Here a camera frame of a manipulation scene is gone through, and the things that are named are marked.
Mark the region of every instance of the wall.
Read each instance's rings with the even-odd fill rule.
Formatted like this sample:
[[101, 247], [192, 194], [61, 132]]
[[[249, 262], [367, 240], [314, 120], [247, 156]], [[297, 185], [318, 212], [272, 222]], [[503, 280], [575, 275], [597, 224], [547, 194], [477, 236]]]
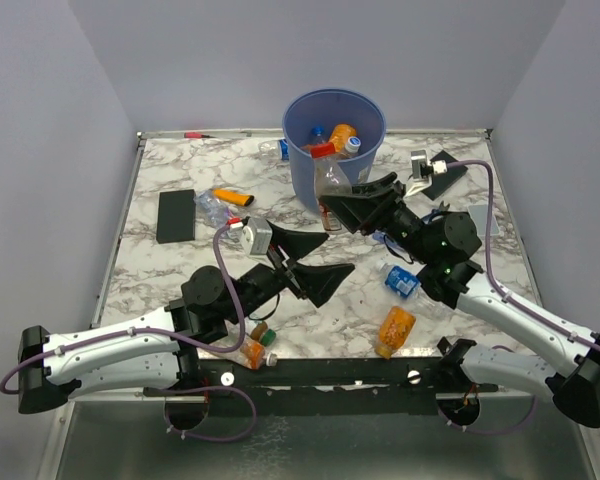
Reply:
[[[0, 378], [20, 331], [84, 329], [136, 138], [65, 1], [0, 2]], [[0, 479], [35, 478], [50, 416], [0, 394]]]
[[567, 1], [494, 148], [544, 303], [600, 329], [600, 0]]
[[493, 127], [563, 0], [70, 0], [138, 129], [279, 126], [324, 86], [391, 127]]

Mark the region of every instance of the bucket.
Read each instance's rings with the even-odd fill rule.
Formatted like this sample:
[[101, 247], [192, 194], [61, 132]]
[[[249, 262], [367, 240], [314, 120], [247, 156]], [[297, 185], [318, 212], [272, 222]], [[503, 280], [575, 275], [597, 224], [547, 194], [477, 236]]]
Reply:
[[375, 103], [350, 90], [326, 88], [297, 98], [282, 117], [282, 130], [289, 144], [293, 190], [300, 201], [314, 212], [318, 211], [318, 202], [313, 188], [313, 159], [301, 147], [307, 144], [313, 127], [320, 125], [331, 135], [340, 123], [354, 127], [362, 145], [358, 156], [341, 160], [338, 164], [352, 185], [364, 183], [369, 178], [386, 130], [384, 114]]

